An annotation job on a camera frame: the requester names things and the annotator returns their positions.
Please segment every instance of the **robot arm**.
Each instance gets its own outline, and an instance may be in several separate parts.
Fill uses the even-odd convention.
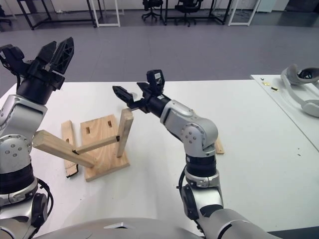
[[[34,177],[30,152],[32,138],[40,126],[52,91],[60,89],[73,56],[73,39],[56,48],[42,47],[33,61],[23,62],[21,50],[12,45],[0,48],[0,61],[17,76],[16,95],[8,96],[0,110],[0,235],[31,238],[46,221],[53,207],[49,187]],[[38,184],[47,192],[37,193]]]
[[[197,228],[207,239],[276,238],[237,212],[224,209],[216,169],[216,125],[165,96],[165,80],[161,70],[148,71],[147,78],[148,83],[137,83],[143,91],[143,98],[139,101],[134,102],[132,94],[120,86],[114,86],[113,90],[129,108],[159,117],[166,129],[183,143],[186,166],[178,189],[187,217],[196,222]],[[182,185],[184,177],[187,181],[185,186]]]

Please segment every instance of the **wooden board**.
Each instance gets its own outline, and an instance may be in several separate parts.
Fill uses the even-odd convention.
[[[62,129],[62,139],[68,142],[69,144],[76,146],[72,121],[68,120],[62,123],[61,129]],[[67,178],[79,172],[79,167],[77,163],[64,160],[64,167],[65,167],[65,175]]]
[[[82,145],[91,144],[117,134],[118,125],[114,115],[81,123]],[[87,152],[97,159],[97,164],[93,168],[85,168],[87,182],[129,166],[125,151],[121,157],[116,157],[116,144],[113,143]]]

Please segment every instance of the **wooden dowel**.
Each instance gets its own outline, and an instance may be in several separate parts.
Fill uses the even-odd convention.
[[[116,142],[118,142],[119,138],[120,138],[119,136],[108,137],[108,138],[105,138],[105,139],[102,139],[102,140],[99,140],[99,141],[96,141],[96,142],[93,142],[93,143],[90,143],[90,144],[87,144],[87,145],[84,145],[81,147],[77,147],[73,150],[73,152],[75,152],[77,154],[85,153],[85,152],[109,145],[111,143],[116,143]]]

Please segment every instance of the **office chair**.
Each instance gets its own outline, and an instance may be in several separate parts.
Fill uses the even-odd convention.
[[[192,12],[198,12],[200,10],[202,2],[203,0],[178,0],[177,5],[175,5],[175,9],[177,11],[184,13],[184,17],[180,17],[179,19],[175,18],[175,25],[177,26],[179,21],[183,21],[184,25],[188,23],[188,27],[190,27],[189,20],[193,20],[194,25],[196,25],[196,20],[187,17],[187,14]]]
[[[142,15],[143,21],[145,21],[145,19],[148,18],[149,16],[151,16],[152,19],[155,18],[155,21],[158,20],[156,16],[159,16],[160,20],[162,19],[161,14],[157,14],[157,13],[153,12],[154,7],[160,7],[160,13],[161,13],[162,5],[163,5],[162,0],[143,0],[143,5],[144,5],[145,11],[148,11],[150,9],[149,13]]]

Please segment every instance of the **black table frame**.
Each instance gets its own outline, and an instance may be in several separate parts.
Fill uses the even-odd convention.
[[[36,27],[40,26],[40,25],[43,24],[43,23],[54,23],[54,22],[81,22],[81,21],[91,21],[92,24],[93,24],[93,27],[94,27],[94,28],[97,27],[96,22],[95,22],[95,19],[94,19],[93,14],[92,14],[92,9],[91,9],[91,5],[90,5],[90,1],[89,1],[89,0],[86,0],[86,2],[87,2],[87,5],[88,5],[88,8],[89,8],[89,13],[90,13],[90,17],[91,17],[91,18],[90,18],[90,19],[69,19],[69,20],[52,20],[52,17],[51,17],[51,15],[50,15],[49,11],[48,11],[48,8],[47,8],[46,5],[45,5],[44,0],[41,0],[42,4],[43,4],[43,6],[44,6],[45,12],[46,12],[46,14],[47,14],[47,18],[45,18],[45,19],[42,20],[42,21],[37,22],[35,25],[32,25],[32,23],[31,23],[31,21],[30,21],[30,19],[29,19],[29,17],[28,17],[28,14],[25,12],[24,7],[23,7],[23,5],[21,4],[21,1],[25,1],[25,0],[17,0],[17,2],[18,2],[19,6],[20,6],[20,8],[21,8],[21,11],[22,11],[22,13],[23,13],[23,15],[24,15],[26,21],[28,22],[28,24],[29,24],[29,26],[30,26],[30,28],[31,28],[32,30],[34,30]],[[98,4],[99,4],[100,15],[101,15],[100,17],[103,17],[100,0],[98,0]]]
[[[214,7],[214,4],[215,4],[215,0],[212,0],[212,2],[211,2],[211,6],[210,6],[210,10],[209,10],[208,16],[189,16],[188,18],[193,18],[193,19],[213,19],[213,20],[216,20],[217,22],[225,25],[232,2],[233,2],[233,0],[229,0],[228,1],[226,13],[225,13],[223,18],[215,16],[212,13],[213,7]],[[164,22],[164,25],[166,26],[168,19],[176,19],[176,17],[175,16],[167,16],[168,0],[166,0],[165,4],[166,4],[166,6],[165,6],[165,16],[164,16],[164,21],[163,22]]]

